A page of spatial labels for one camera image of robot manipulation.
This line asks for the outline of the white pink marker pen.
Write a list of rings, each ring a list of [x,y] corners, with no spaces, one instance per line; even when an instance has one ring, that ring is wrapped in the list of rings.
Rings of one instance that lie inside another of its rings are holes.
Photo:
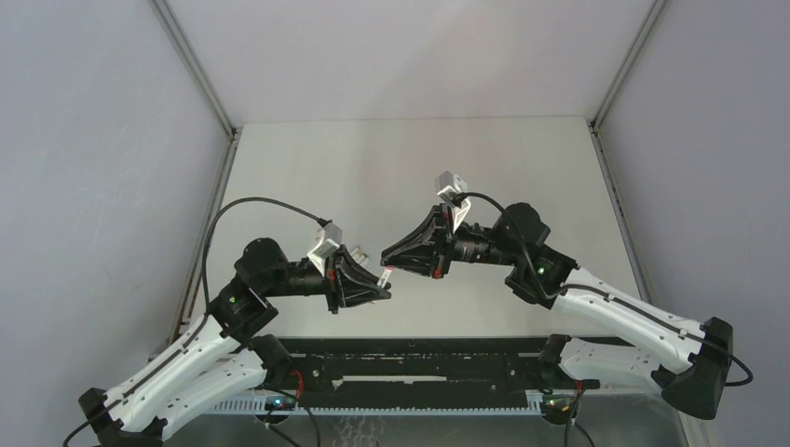
[[[390,276],[392,275],[393,268],[392,267],[385,267],[382,271],[382,274],[378,278],[377,286],[383,290],[386,290],[389,287],[389,280]]]

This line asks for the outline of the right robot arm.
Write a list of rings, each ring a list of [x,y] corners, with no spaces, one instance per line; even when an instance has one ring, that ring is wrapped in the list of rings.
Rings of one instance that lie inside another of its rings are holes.
[[[547,245],[550,228],[527,203],[503,208],[490,227],[456,216],[453,205],[433,206],[417,229],[383,250],[382,265],[434,279],[453,262],[509,265],[504,283],[518,298],[585,318],[623,342],[551,336],[538,357],[544,384],[573,379],[632,387],[659,394],[681,413],[715,419],[734,361],[728,322],[682,318],[605,284]]]

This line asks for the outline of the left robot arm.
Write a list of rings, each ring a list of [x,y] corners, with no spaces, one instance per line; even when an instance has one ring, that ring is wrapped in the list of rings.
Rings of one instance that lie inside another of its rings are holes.
[[[390,298],[390,286],[339,246],[318,264],[291,262],[272,238],[257,238],[236,274],[177,340],[131,378],[78,400],[101,446],[160,446],[215,404],[290,379],[292,356],[261,330],[279,313],[273,297],[321,295],[330,312]]]

